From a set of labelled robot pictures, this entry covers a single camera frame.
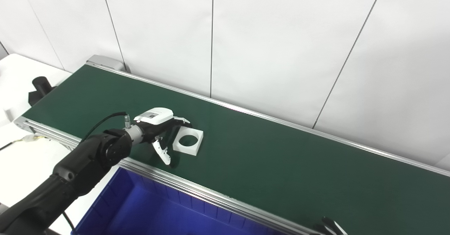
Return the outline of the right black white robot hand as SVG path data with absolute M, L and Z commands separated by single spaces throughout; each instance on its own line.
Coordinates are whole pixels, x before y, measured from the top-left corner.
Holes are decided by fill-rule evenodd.
M 323 216 L 321 223 L 313 225 L 313 229 L 323 235 L 347 235 L 348 233 L 333 219 Z

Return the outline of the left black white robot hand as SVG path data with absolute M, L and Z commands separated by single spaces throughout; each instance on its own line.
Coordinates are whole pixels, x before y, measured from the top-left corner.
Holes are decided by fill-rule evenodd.
M 165 165 L 171 165 L 168 154 L 169 144 L 173 144 L 180 128 L 191 128 L 190 121 L 183 117 L 176 117 L 172 110 L 164 107 L 155 107 L 134 118 L 135 125 L 142 132 L 142 141 L 151 144 L 153 150 L 159 155 Z

